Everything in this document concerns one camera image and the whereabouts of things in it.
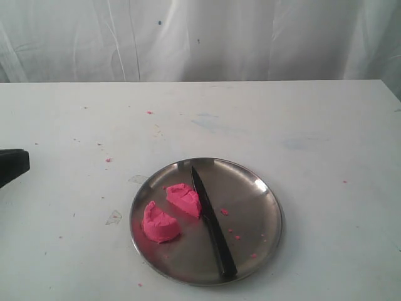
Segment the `white backdrop cloth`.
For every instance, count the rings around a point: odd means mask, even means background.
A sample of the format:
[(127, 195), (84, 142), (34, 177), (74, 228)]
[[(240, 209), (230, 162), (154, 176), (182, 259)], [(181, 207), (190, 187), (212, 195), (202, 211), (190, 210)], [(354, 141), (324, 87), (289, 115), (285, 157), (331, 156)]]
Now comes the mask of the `white backdrop cloth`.
[(1, 81), (379, 79), (399, 1), (2, 1)]

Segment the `pink dough lump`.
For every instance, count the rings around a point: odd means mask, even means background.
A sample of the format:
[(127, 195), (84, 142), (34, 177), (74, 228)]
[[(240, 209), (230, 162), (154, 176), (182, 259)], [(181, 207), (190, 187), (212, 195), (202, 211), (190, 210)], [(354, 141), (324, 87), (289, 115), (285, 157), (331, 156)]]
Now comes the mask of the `pink dough lump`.
[(178, 221), (162, 211), (155, 201), (149, 202), (144, 209), (142, 229), (145, 236), (156, 243), (172, 241), (181, 234)]

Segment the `pink dough cut piece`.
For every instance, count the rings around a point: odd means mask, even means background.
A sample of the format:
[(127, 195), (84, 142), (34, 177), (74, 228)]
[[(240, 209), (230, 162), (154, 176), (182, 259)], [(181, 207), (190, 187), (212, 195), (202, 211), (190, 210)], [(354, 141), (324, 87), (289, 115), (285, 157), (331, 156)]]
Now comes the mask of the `pink dough cut piece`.
[(198, 194), (191, 186), (185, 183), (168, 186), (166, 189), (167, 201), (187, 213), (188, 215), (199, 218), (201, 215), (201, 204)]

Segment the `black knife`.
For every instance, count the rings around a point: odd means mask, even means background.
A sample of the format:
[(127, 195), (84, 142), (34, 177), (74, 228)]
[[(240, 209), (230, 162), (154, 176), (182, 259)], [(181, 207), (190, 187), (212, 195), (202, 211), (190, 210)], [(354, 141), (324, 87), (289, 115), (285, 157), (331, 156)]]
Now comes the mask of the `black knife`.
[(199, 197), (199, 202), (201, 205), (200, 213), (209, 232), (219, 273), (221, 274), (222, 278), (234, 278), (237, 275), (237, 267), (212, 207), (211, 201), (207, 195), (207, 191), (194, 166), (190, 167), (190, 173), (193, 187)]

